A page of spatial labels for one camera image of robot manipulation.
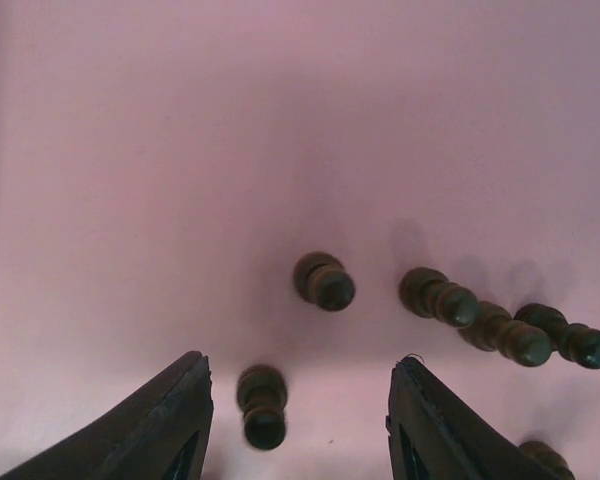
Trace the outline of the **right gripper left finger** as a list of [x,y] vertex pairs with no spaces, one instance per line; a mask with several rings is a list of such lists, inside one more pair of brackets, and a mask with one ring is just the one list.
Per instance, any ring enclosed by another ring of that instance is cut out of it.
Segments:
[[81,430],[3,479],[199,479],[211,423],[209,359],[182,355]]

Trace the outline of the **dark pawn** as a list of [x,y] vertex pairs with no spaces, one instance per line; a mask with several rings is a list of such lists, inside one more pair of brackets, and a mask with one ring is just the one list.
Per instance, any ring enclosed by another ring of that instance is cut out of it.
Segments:
[[540,440],[527,440],[519,449],[560,480],[575,480],[567,461],[551,446]]

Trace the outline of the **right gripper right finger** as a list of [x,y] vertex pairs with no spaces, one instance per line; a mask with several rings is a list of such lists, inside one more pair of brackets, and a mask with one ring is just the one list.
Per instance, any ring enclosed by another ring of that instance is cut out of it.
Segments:
[[414,356],[403,358],[392,369],[386,429],[395,479],[555,477],[493,429]]

